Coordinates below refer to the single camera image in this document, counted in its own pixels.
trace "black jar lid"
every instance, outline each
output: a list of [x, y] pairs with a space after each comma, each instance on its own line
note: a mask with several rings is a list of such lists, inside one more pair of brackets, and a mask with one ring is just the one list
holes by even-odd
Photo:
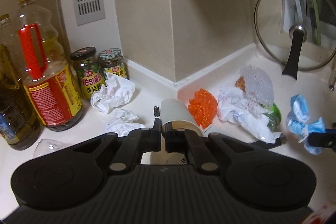
[[76, 50], [72, 54], [70, 54], [70, 59], [76, 61], [89, 58], [91, 56], [94, 56], [96, 54], [96, 51], [97, 50], [95, 47], [85, 47], [80, 50]]

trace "red bottle handle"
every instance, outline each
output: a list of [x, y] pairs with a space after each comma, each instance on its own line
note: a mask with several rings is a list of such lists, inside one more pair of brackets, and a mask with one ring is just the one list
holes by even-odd
[[[43, 66], [41, 67], [39, 65], [39, 61], [37, 59], [37, 55], [34, 50], [33, 39], [30, 35], [30, 28], [35, 29], [35, 32], [36, 32], [37, 43], [39, 45], [41, 55], [42, 55], [42, 60], [43, 60]], [[42, 45], [41, 33], [40, 33], [40, 29], [38, 25], [36, 23], [27, 24], [22, 29], [18, 30], [17, 32], [19, 35], [23, 55], [26, 61], [29, 74], [32, 76], [33, 79], [41, 78], [43, 75], [43, 72], [47, 68], [47, 58], [46, 58], [46, 54], [44, 52], [44, 48]]]

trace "cooking oil bottle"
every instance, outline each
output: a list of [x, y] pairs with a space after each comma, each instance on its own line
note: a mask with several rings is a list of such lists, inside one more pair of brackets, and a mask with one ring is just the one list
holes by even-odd
[[16, 65], [23, 60], [17, 45], [5, 14], [0, 17], [0, 134], [12, 148], [24, 150], [37, 140], [41, 128], [13, 64], [13, 60]]
[[26, 93], [44, 125], [63, 131], [75, 125], [83, 109], [73, 83], [51, 12], [35, 0], [19, 0], [16, 30], [25, 64], [21, 67]]

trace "bubble wrap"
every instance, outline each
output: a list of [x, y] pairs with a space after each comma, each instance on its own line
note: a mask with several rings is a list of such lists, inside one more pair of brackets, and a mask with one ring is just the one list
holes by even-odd
[[249, 65], [240, 69], [240, 75], [245, 81], [245, 92], [252, 101], [267, 107], [274, 103], [272, 80], [264, 70]]

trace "orange crumpled object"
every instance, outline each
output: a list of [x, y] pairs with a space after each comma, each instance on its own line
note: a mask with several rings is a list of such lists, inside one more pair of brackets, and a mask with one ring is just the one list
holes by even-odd
[[207, 90], [200, 89], [189, 100], [188, 110], [202, 128], [207, 128], [217, 114], [217, 100]]

